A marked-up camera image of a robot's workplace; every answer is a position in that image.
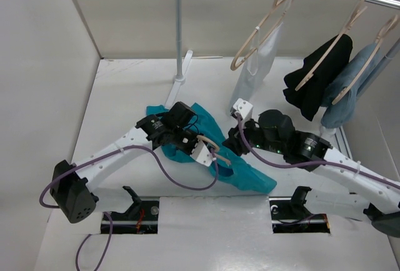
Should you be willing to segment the beige wooden hanger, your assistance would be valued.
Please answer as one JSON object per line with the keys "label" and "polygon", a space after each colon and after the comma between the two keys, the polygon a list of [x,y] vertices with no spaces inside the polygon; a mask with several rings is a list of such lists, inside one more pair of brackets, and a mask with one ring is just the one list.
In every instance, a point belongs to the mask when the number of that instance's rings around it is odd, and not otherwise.
{"label": "beige wooden hanger", "polygon": [[209,139],[208,137],[205,137],[204,135],[197,135],[197,139],[201,140],[203,142],[206,142],[207,144],[210,144],[211,147],[214,149],[214,156],[219,159],[222,160],[223,162],[225,162],[227,165],[231,165],[231,161],[221,155],[218,154],[218,152],[220,151],[220,147],[211,139]]}

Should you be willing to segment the teal t shirt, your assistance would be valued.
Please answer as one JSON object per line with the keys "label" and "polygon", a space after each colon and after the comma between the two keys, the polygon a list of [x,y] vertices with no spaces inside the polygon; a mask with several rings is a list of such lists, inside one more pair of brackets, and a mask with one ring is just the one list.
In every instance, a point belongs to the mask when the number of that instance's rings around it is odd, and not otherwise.
{"label": "teal t shirt", "polygon": [[[222,142],[224,142],[226,138],[216,120],[205,108],[195,102],[191,106],[191,109],[198,116],[198,120],[195,124],[198,131],[215,142],[220,147],[218,154],[231,162],[231,165],[227,165],[224,161],[217,159],[219,168],[218,180],[231,184],[243,191],[255,191],[262,194],[269,194],[274,190],[277,186],[277,182],[274,179],[249,165],[244,159],[237,156],[227,147],[222,146]],[[146,115],[167,111],[168,110],[163,105],[147,106]],[[162,146],[161,149],[164,156],[169,160],[181,164],[196,163],[190,156],[177,150],[173,145]]]}

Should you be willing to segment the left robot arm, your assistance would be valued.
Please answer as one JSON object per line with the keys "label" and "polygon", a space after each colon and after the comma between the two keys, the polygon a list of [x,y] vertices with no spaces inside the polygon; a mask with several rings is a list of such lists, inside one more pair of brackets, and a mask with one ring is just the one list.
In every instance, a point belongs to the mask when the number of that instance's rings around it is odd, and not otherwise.
{"label": "left robot arm", "polygon": [[167,112],[149,114],[121,138],[85,162],[59,162],[52,175],[51,197],[68,221],[76,224],[95,211],[99,196],[94,191],[115,171],[164,145],[173,145],[191,155],[198,144],[197,133],[187,128],[195,111],[177,102]]}

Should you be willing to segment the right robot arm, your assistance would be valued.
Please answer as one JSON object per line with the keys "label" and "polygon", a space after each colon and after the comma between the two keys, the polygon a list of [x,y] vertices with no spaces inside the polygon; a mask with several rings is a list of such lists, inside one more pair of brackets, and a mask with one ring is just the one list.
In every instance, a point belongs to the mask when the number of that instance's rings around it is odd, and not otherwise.
{"label": "right robot arm", "polygon": [[346,194],[321,192],[299,186],[289,201],[296,217],[338,215],[367,222],[390,237],[399,237],[399,182],[384,178],[345,156],[329,141],[310,132],[297,131],[289,116],[267,110],[255,121],[252,111],[231,109],[237,126],[223,146],[242,156],[251,153],[277,169],[303,169],[347,188]]}

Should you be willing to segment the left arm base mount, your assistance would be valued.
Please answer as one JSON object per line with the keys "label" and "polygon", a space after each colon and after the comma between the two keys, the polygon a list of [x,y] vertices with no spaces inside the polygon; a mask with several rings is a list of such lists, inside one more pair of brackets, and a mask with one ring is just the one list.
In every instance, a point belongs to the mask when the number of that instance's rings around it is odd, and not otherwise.
{"label": "left arm base mount", "polygon": [[145,235],[158,233],[159,198],[140,198],[129,186],[123,186],[124,193],[129,195],[129,207],[122,212],[111,211],[112,225],[103,215],[100,226],[101,234]]}

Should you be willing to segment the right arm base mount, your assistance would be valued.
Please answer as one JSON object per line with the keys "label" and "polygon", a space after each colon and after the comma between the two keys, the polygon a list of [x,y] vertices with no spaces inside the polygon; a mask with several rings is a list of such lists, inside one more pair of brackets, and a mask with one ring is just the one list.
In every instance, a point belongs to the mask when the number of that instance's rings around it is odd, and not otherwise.
{"label": "right arm base mount", "polygon": [[299,186],[290,197],[270,197],[272,231],[274,234],[330,234],[326,214],[312,214],[305,208],[310,187]]}

